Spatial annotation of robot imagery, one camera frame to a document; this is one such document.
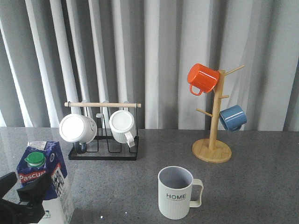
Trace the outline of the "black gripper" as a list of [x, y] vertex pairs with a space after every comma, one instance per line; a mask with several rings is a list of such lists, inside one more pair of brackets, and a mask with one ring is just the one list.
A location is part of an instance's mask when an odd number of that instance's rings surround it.
[[17, 189], [20, 203], [15, 204], [2, 199], [16, 183], [15, 172], [0, 178], [0, 223], [37, 224], [45, 214], [41, 203], [51, 185], [50, 174], [44, 173], [25, 187]]

